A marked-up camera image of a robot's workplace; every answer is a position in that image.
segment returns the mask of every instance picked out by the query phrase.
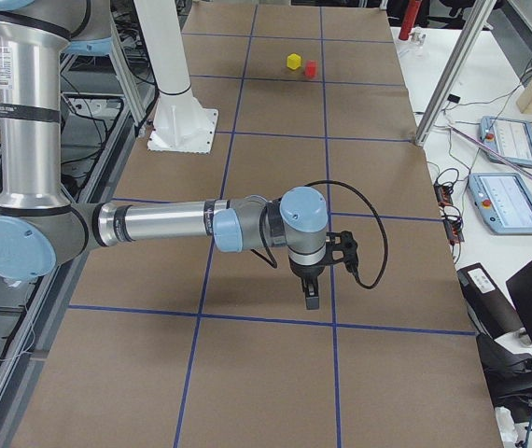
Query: blue joint cap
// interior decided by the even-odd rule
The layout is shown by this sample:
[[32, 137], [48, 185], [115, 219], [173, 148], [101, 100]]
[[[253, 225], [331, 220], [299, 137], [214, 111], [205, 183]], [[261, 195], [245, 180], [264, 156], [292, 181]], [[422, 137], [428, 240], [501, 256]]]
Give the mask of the blue joint cap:
[[77, 56], [107, 56], [112, 49], [112, 37], [95, 40], [74, 40], [63, 53]]
[[237, 213], [232, 208], [214, 215], [214, 242], [221, 252], [241, 252], [244, 238]]
[[18, 217], [0, 217], [0, 276], [32, 280], [56, 265], [56, 254], [47, 237]]
[[296, 231], [314, 233], [329, 223], [326, 200], [311, 187], [296, 187], [285, 193], [280, 211], [286, 224]]
[[35, 0], [0, 0], [0, 11], [14, 11], [31, 5]]

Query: red block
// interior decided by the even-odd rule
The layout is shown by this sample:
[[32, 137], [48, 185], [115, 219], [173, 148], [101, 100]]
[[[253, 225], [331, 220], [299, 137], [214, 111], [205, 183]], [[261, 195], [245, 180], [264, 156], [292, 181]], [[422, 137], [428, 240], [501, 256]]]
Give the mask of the red block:
[[305, 63], [305, 75], [308, 78], [315, 77], [315, 74], [317, 73], [318, 64], [316, 61], [308, 61]]

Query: yellow block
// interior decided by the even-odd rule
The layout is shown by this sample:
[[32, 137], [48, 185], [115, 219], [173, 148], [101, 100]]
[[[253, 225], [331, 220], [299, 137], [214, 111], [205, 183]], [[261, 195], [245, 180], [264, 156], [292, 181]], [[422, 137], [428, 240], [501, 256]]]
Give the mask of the yellow block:
[[301, 56], [299, 54], [291, 53], [287, 56], [287, 68], [297, 70], [301, 67]]

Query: white label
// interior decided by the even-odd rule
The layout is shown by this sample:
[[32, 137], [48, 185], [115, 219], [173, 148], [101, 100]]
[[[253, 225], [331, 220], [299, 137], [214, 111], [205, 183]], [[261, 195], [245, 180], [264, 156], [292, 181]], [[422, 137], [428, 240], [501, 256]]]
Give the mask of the white label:
[[478, 289], [482, 292], [482, 294], [494, 291], [496, 289], [494, 285], [492, 285], [490, 279], [486, 277], [486, 274], [480, 268], [469, 271], [469, 277], [471, 278], [471, 281], [475, 283], [476, 287], [478, 287]]
[[0, 47], [0, 89], [13, 89], [13, 55], [9, 47]]

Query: brown table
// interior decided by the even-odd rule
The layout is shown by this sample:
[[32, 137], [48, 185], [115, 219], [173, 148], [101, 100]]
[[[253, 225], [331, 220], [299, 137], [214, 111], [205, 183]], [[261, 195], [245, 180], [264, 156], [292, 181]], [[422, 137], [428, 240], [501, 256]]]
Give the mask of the brown table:
[[[116, 201], [343, 180], [384, 216], [386, 275], [366, 291], [326, 273], [306, 311], [285, 250], [278, 270], [207, 238], [95, 251], [13, 446], [502, 446], [385, 14], [200, 2], [184, 31], [194, 93], [220, 114], [212, 152], [139, 140]], [[287, 70], [290, 52], [318, 77]], [[322, 191], [370, 281], [375, 221]]]

